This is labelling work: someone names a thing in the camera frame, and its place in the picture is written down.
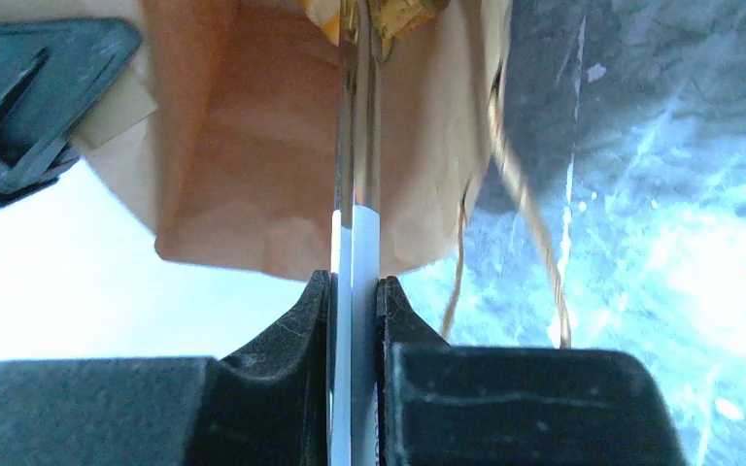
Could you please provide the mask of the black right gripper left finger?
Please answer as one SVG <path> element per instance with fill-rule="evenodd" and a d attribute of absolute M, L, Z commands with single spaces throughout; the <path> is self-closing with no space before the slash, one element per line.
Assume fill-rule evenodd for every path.
<path fill-rule="evenodd" d="M 223 359 L 0 362 L 0 465 L 323 465 L 330 276 Z"/>

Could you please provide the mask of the red paper bag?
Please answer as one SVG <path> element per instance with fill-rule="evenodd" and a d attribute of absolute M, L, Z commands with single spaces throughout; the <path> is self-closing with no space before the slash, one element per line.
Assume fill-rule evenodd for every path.
<path fill-rule="evenodd" d="M 333 225 L 339 49 L 300 1 L 90 1 L 143 31 L 133 79 L 92 124 L 90 162 L 167 260 L 306 280 Z M 449 1 L 382 41 L 381 266 L 411 271 L 461 246 L 494 155 L 570 317 L 550 234 L 499 127 L 511 3 Z"/>

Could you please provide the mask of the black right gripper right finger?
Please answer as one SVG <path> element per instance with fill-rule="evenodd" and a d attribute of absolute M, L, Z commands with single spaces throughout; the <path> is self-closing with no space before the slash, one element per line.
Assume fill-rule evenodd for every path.
<path fill-rule="evenodd" d="M 682 465 L 658 385 L 603 349 L 452 346 L 395 277 L 377 288 L 386 465 Z"/>

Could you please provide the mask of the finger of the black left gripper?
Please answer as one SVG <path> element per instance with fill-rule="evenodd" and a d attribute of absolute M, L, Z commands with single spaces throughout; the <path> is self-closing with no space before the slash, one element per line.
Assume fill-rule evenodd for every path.
<path fill-rule="evenodd" d="M 115 17 L 0 23 L 0 206 L 80 159 L 73 133 L 141 43 Z"/>

